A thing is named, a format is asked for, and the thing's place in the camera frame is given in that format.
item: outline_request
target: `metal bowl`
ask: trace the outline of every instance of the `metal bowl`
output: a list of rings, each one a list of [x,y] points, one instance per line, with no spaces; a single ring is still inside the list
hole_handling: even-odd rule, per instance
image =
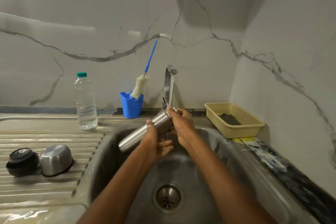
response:
[[[52,177],[70,169],[74,160],[68,146],[57,144],[45,149],[40,156],[41,174]]]

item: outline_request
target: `blue cup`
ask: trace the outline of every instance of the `blue cup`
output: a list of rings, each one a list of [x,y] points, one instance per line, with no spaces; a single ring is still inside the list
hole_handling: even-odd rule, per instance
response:
[[[141,95],[138,100],[132,98],[130,94],[120,92],[121,104],[123,106],[124,116],[128,119],[134,119],[140,116],[144,95]]]

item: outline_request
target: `ridged drying area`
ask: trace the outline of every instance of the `ridged drying area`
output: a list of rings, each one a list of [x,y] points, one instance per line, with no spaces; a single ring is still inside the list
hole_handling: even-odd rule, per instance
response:
[[[24,201],[65,201],[71,198],[95,153],[103,134],[11,134],[0,135],[0,207]],[[56,177],[43,177],[40,171],[25,177],[14,177],[6,170],[9,154],[28,147],[39,155],[49,146],[69,146],[74,165]]]

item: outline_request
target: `drain strainer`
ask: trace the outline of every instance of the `drain strainer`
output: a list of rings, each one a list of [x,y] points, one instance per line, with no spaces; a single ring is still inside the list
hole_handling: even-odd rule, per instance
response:
[[[166,184],[157,190],[155,199],[159,207],[169,211],[179,206],[181,193],[175,186]]]

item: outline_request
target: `bottle lid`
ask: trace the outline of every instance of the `bottle lid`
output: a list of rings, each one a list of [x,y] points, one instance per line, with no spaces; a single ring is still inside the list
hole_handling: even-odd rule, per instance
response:
[[[86,77],[86,76],[87,76],[86,72],[77,73],[77,77]]]

